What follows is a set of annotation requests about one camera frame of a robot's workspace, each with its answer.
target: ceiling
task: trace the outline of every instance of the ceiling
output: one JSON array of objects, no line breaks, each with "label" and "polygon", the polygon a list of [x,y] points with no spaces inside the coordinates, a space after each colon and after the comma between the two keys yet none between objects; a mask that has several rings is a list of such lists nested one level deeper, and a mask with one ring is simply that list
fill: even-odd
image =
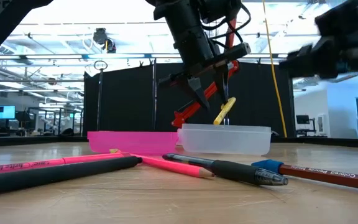
[{"label": "ceiling", "polygon": [[[307,4],[289,1],[266,3],[266,18],[270,33],[272,52],[286,54],[299,49],[302,45],[316,43],[319,39],[314,17],[331,8],[329,4]],[[268,54],[267,31],[263,4],[247,2],[244,5],[252,15],[251,23],[240,34],[250,44],[253,54]],[[177,51],[173,48],[173,39],[164,19],[154,21],[154,7],[144,0],[54,0],[48,6],[34,9],[19,24],[6,41],[0,46],[0,55],[45,55],[42,59],[0,60],[0,80],[80,80],[84,71],[94,75],[95,60],[56,59],[55,55],[103,53],[100,46],[92,41],[96,28],[106,28],[108,36],[117,47],[117,54],[165,54],[158,58],[158,63],[179,62]],[[237,26],[247,20],[241,11],[237,17]],[[223,34],[227,26],[222,26],[210,36]],[[149,63],[148,58],[104,58],[107,70],[119,70]],[[242,60],[253,62],[254,59]],[[21,83],[26,90],[59,89],[83,90],[82,82]],[[9,88],[0,85],[0,90]],[[40,92],[36,97],[49,96],[51,93]],[[56,93],[69,97],[73,102],[82,100],[82,96],[73,92]]]}]

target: desk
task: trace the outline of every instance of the desk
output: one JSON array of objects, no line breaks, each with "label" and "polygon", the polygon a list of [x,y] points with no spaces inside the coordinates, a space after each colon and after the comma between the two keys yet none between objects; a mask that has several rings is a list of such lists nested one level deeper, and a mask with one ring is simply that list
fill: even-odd
[{"label": "desk", "polygon": [[[0,164],[81,154],[92,154],[85,142],[0,147]],[[358,149],[346,147],[273,144],[264,157],[203,157],[245,164],[270,158],[358,174]],[[284,187],[254,187],[137,166],[2,194],[0,224],[358,223],[358,189],[294,177],[289,181]]]}]

